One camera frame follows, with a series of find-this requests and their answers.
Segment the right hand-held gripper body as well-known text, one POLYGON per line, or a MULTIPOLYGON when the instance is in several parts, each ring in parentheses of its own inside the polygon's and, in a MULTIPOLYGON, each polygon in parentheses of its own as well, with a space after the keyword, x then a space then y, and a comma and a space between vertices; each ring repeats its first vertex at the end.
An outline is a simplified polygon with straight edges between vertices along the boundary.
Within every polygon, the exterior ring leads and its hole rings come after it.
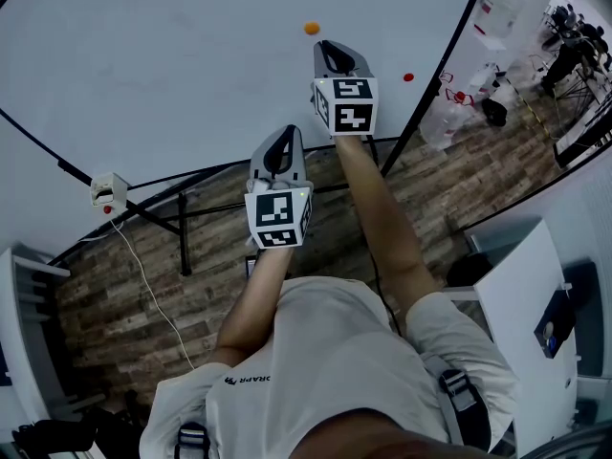
POLYGON ((329 70, 330 74, 320 74, 318 43, 315 44, 315 77, 312 82, 315 112, 330 136, 372 136, 379 107, 378 81, 366 59, 347 48, 356 62, 352 73, 329 70))

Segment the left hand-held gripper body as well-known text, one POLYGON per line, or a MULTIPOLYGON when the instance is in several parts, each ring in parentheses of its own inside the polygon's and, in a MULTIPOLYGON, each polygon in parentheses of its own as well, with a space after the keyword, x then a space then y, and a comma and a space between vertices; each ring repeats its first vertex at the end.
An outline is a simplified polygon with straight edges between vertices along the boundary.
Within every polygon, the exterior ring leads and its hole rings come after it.
POLYGON ((289 125, 295 131, 290 170, 266 170, 263 156, 268 138, 251 156, 245 206, 252 241, 261 250, 301 246, 312 216, 314 185, 307 179, 301 132, 289 125))

